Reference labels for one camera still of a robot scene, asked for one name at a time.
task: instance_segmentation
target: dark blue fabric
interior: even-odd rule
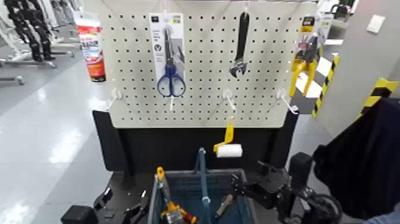
[[[369,219],[390,213],[400,201],[399,99],[377,102],[313,157],[316,177],[346,214]]]

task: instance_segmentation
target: pegboard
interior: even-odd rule
[[[100,15],[108,85],[124,98],[110,108],[120,128],[225,127],[230,113],[223,90],[233,91],[236,127],[281,127],[288,108],[276,91],[289,90],[296,41],[303,16],[315,2],[251,2],[244,61],[246,75],[234,78],[243,2],[168,1],[168,12],[183,13],[185,94],[174,100],[157,92],[149,13],[162,12],[161,1],[89,0],[86,10]]]

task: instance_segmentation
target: yellow and black striped tape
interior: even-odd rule
[[[320,97],[316,100],[314,109],[313,109],[312,112],[311,112],[311,114],[312,114],[313,117],[317,117],[318,110],[321,108],[322,100],[324,99],[324,97],[325,97],[325,95],[326,95],[326,92],[327,92],[327,90],[328,90],[329,83],[330,83],[330,81],[332,80],[332,77],[333,77],[333,75],[335,74],[336,67],[337,67],[338,64],[339,64],[339,59],[340,59],[339,56],[335,56],[335,57],[333,58],[332,66],[330,67],[328,76],[326,76],[326,78],[325,78],[325,82],[324,82],[324,85],[322,86],[322,91],[321,91]]]
[[[368,97],[366,102],[364,103],[364,107],[362,108],[360,114],[357,118],[361,117],[365,114],[376,102],[378,102],[381,98],[389,97],[392,92],[394,92],[399,85],[399,82],[388,81],[384,78],[379,78],[375,84],[374,89],[372,90],[371,95]]]

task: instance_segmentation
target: basket handle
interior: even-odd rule
[[[207,168],[205,167],[205,150],[204,148],[200,148],[199,154],[197,156],[196,160],[196,166],[195,166],[195,173],[200,171],[200,182],[201,182],[201,191],[202,191],[202,199],[201,201],[203,202],[203,216],[202,216],[202,222],[204,224],[211,224],[211,215],[210,215],[210,203],[211,200],[208,197],[208,189],[207,189],[207,178],[206,178],[206,173],[208,173]]]

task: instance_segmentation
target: yellow pliers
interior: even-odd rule
[[[294,96],[296,92],[296,81],[299,77],[300,72],[308,71],[308,79],[305,84],[303,96],[307,95],[308,89],[310,88],[311,81],[314,80],[315,71],[318,66],[319,56],[322,55],[322,46],[318,49],[318,36],[312,36],[308,42],[308,46],[305,51],[299,51],[293,62],[293,77],[292,85],[290,86],[289,96]]]

